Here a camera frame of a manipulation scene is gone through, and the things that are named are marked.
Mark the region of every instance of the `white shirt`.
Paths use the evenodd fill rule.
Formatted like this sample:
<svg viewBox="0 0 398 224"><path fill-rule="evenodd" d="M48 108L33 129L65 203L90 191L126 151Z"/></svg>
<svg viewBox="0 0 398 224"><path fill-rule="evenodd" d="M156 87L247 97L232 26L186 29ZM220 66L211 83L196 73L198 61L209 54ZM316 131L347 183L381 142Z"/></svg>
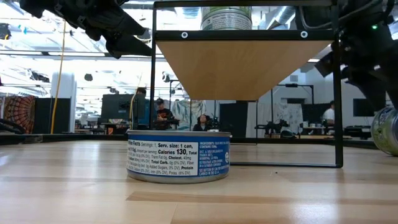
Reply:
<svg viewBox="0 0 398 224"><path fill-rule="evenodd" d="M323 114L323 119L325 120L335 120L335 111L331 108L327 109Z"/></svg>

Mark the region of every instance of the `wooden shelf underside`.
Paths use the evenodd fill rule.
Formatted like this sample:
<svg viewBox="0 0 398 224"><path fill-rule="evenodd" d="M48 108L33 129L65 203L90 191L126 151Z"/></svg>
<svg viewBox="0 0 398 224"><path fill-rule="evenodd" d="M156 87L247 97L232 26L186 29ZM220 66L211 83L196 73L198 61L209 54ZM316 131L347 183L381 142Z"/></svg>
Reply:
<svg viewBox="0 0 398 224"><path fill-rule="evenodd" d="M194 100L257 100L331 41L157 41Z"/></svg>

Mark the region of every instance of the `can label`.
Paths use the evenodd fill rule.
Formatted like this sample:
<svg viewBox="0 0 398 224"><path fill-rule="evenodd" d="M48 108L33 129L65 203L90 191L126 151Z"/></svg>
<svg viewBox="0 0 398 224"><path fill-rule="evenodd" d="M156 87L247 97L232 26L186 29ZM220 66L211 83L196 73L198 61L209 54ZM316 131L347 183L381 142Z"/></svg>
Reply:
<svg viewBox="0 0 398 224"><path fill-rule="evenodd" d="M398 156L396 135L397 116L394 108L384 108L375 116L372 125L372 137L376 146L385 153Z"/></svg>
<svg viewBox="0 0 398 224"><path fill-rule="evenodd" d="M127 169L169 177L225 174L229 171L229 138L130 135Z"/></svg>
<svg viewBox="0 0 398 224"><path fill-rule="evenodd" d="M251 7L203 7L202 30L251 30Z"/></svg>

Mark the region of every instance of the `white column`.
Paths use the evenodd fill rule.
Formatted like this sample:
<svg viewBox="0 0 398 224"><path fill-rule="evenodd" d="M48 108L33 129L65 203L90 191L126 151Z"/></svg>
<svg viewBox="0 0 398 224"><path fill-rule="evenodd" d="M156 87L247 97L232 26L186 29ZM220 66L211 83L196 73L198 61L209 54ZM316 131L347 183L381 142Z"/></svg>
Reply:
<svg viewBox="0 0 398 224"><path fill-rule="evenodd" d="M51 97L55 98L57 94L59 72L53 72L51 81ZM70 117L69 117L69 132L75 131L75 113L76 113L76 93L77 82L73 72L62 72L60 80L60 88L58 91L59 98L70 99Z"/></svg>

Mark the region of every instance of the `silver can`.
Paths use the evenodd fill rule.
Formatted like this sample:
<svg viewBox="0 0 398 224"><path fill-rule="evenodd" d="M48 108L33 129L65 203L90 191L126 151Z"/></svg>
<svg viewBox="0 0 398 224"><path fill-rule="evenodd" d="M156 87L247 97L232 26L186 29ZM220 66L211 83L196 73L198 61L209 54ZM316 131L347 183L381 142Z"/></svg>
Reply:
<svg viewBox="0 0 398 224"><path fill-rule="evenodd" d="M220 180L229 172L230 133L128 131L127 173L162 184Z"/></svg>
<svg viewBox="0 0 398 224"><path fill-rule="evenodd" d="M380 110L372 123L372 137L383 152L398 156L398 111L393 107Z"/></svg>
<svg viewBox="0 0 398 224"><path fill-rule="evenodd" d="M202 7L202 30L251 30L251 7Z"/></svg>

